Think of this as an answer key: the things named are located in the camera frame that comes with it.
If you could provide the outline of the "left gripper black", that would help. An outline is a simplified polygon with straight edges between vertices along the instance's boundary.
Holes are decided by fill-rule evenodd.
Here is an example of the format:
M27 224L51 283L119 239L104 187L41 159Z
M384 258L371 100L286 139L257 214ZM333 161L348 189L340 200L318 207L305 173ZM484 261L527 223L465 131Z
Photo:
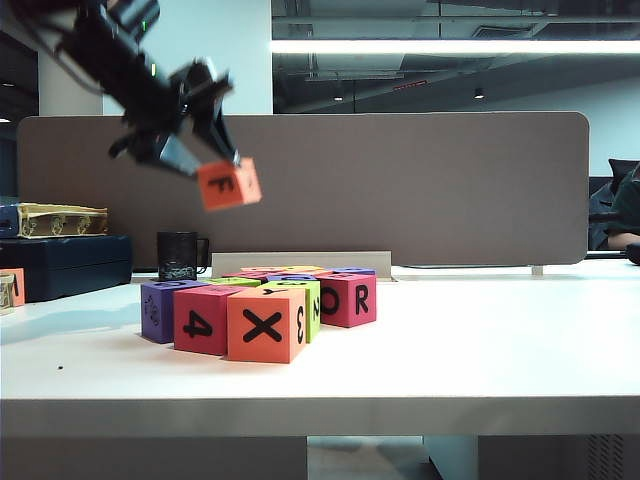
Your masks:
M108 154L117 158L128 153L140 164L172 171L185 177L195 177L205 161L195 155L179 134L190 117L192 133L219 158L240 166L240 154L232 141L222 113L223 87L196 87L183 95L165 119L133 121L132 130L115 140Z

